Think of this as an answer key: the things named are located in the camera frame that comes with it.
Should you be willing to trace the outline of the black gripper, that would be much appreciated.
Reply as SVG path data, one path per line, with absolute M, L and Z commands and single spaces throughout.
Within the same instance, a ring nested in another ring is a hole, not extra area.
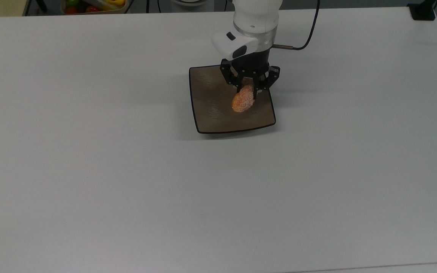
M 243 55 L 229 61 L 222 59 L 220 71 L 228 85 L 236 88 L 236 93 L 241 91 L 243 86 L 243 74 L 245 70 L 253 71 L 253 98 L 257 99 L 257 93 L 262 90 L 268 90 L 280 76 L 280 67 L 269 66 L 269 52 L 267 49 L 262 52 L 254 52 Z

